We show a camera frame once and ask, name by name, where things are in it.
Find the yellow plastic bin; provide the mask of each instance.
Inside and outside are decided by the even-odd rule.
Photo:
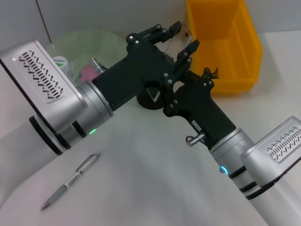
[[[262,47],[243,0],[186,0],[188,26],[200,41],[191,70],[217,67],[212,92],[243,92],[258,81]]]

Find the white table surface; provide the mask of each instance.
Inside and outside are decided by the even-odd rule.
[[[301,31],[260,35],[261,74],[252,91],[214,98],[258,141],[282,121],[301,118]],[[33,114],[13,83],[0,78],[0,135]],[[8,102],[6,95],[18,96]],[[266,226],[180,117],[149,111],[135,99],[97,132],[19,186],[0,210],[1,226]],[[52,207],[43,202],[92,153],[98,162]]]

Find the pen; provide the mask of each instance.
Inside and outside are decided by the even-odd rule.
[[[100,153],[95,153],[90,155],[75,171],[75,173],[66,180],[66,182],[60,186],[56,192],[50,196],[49,199],[42,206],[41,210],[46,209],[48,206],[52,205],[62,194],[64,194],[68,188],[85,172],[96,160],[99,158]]]

